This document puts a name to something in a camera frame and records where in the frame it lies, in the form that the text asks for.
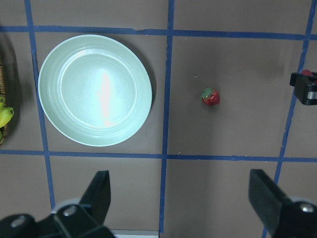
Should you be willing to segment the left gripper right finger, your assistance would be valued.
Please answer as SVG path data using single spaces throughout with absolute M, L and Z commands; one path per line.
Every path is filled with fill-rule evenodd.
M 250 170 L 248 198 L 272 238 L 317 236 L 317 205 L 286 195 L 263 170 Z

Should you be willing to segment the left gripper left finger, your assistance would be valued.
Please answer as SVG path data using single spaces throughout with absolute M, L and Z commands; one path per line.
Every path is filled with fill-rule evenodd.
M 77 204 L 64 205 L 41 221 L 14 214 L 0 221 L 2 238 L 113 238 L 104 225 L 111 201 L 108 171 L 98 171 Z

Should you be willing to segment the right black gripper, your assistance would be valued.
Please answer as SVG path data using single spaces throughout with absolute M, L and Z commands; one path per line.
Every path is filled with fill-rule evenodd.
M 305 76 L 294 72 L 290 76 L 290 85 L 294 87 L 296 98 L 307 106 L 317 104 L 317 73 L 312 73 L 313 76 Z

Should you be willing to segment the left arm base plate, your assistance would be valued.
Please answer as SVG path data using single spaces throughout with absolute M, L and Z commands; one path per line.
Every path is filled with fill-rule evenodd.
M 116 238 L 159 238 L 157 231 L 112 230 Z

